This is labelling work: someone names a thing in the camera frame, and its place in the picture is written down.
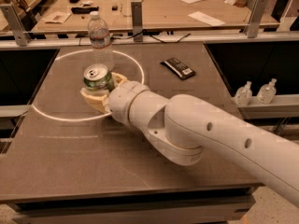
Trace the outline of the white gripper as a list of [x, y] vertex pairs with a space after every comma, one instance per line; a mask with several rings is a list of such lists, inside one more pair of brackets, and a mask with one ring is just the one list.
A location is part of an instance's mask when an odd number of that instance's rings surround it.
[[129, 111], [133, 100], [150, 88], [137, 81], [128, 81], [128, 78], [122, 74], [112, 72], [111, 75], [114, 86], [118, 87], [110, 94], [108, 90], [90, 91], [86, 88], [82, 88], [80, 94], [92, 108], [101, 113], [111, 111], [114, 120], [122, 124], [129, 124]]

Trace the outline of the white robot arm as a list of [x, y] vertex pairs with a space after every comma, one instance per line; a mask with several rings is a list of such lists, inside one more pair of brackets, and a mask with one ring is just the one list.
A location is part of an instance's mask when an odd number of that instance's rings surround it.
[[116, 83], [95, 69], [83, 75], [91, 106], [134, 126], [171, 162], [193, 165], [204, 148], [239, 165], [290, 203], [299, 205], [299, 146], [199, 98], [170, 99], [136, 81]]

